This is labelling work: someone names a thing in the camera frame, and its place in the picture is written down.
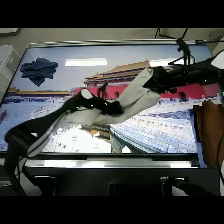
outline blue cloth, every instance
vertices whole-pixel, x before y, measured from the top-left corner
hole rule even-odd
[[[23,73],[22,78],[29,78],[36,86],[40,86],[45,78],[53,79],[58,63],[50,62],[45,58],[37,58],[31,63],[24,63],[20,71]]]

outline sky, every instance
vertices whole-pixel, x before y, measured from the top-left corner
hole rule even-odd
[[[83,86],[86,77],[109,71],[118,65],[132,64],[146,60],[179,58],[183,54],[177,51],[177,45],[132,45],[132,46],[76,46],[27,49],[11,83],[11,87],[20,90],[70,90]],[[212,56],[207,46],[190,46],[196,62]],[[45,79],[40,86],[29,79],[21,78],[21,65],[36,61],[38,57],[57,62],[58,68],[53,79]],[[107,65],[88,67],[66,67],[66,59],[106,58]]]

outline brown object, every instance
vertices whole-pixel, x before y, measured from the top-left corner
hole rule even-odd
[[[205,163],[209,167],[216,167],[216,156],[219,141],[224,133],[224,107],[204,101],[202,106],[193,107],[196,113],[195,130],[198,141],[202,144]],[[219,164],[224,159],[224,140],[219,152]]]

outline display screen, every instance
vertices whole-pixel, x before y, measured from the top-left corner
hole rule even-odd
[[[96,95],[97,89],[108,83],[106,98],[117,99],[150,62],[181,57],[177,48],[123,45],[27,49],[0,108],[0,151],[7,150],[4,136],[12,127],[55,111],[83,87]],[[196,62],[212,56],[207,46],[190,45],[190,50]],[[40,70],[47,78],[36,78]],[[216,84],[188,85],[179,87],[176,94],[162,94],[155,106],[123,123],[70,123],[55,131],[42,152],[196,153],[189,110],[205,98],[219,102],[218,92]]]

